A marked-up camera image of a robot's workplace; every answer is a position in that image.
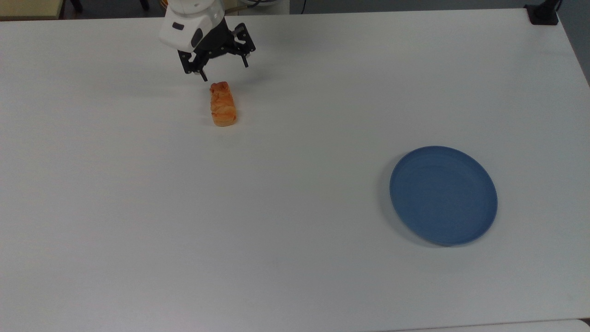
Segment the plate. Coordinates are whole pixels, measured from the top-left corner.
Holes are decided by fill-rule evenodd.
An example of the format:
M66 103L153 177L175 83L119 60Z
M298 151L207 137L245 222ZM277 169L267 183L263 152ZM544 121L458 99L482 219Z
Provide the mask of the plate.
M498 208L496 188L485 169L447 147L423 147L406 154L391 174L389 192L403 223L444 246L482 236Z

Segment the bread roll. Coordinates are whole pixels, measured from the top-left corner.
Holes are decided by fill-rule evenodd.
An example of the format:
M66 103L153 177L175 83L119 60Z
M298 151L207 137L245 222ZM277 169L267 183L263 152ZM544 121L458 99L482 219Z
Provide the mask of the bread roll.
M233 125L238 118L230 86L227 82L213 83L209 91L211 92L213 123L220 127Z

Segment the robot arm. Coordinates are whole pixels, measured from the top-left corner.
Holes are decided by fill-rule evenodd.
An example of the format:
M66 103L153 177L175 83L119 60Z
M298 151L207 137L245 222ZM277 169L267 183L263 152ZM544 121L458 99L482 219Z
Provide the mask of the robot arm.
M231 53L248 67L246 58L256 49L243 23L230 31L221 1L169 0L160 29L161 42L178 50L185 73L200 74L205 81L209 59Z

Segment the floor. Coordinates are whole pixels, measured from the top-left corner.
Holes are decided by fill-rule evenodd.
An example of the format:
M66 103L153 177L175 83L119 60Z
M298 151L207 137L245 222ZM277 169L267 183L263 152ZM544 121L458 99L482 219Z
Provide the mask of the floor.
M80 0L84 12L78 14L65 0L65 18L162 17L159 0L148 0L150 10L144 11L139 0ZM291 14L299 14L305 0L290 0ZM307 0L305 14L335 12L423 11L445 9L523 8L541 0ZM586 80L590 82L590 1L563 0L559 17L578 57Z

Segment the white table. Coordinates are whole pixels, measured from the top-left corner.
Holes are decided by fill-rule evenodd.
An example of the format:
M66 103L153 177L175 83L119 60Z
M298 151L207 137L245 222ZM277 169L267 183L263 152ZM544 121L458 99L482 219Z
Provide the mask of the white table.
M588 332L590 327L581 320L536 321L529 323L446 327L412 332Z
M205 68L234 92L227 128L160 19L0 22L5 331L590 316L590 89L561 25L523 9L241 21L250 68ZM425 145L491 175L478 241L433 246L394 213L391 171Z

